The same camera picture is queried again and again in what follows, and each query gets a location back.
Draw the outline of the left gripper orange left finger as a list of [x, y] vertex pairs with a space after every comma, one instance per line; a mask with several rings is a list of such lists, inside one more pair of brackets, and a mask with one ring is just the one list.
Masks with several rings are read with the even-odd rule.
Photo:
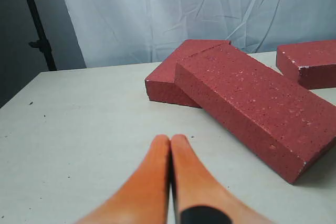
[[77, 223], [166, 223], [169, 206], [170, 140], [157, 135], [130, 178]]

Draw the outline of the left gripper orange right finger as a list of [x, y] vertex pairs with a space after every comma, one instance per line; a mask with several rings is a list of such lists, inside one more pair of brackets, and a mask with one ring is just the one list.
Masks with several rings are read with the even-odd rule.
[[265, 223], [211, 175], [185, 135], [171, 138], [171, 154], [176, 223]]

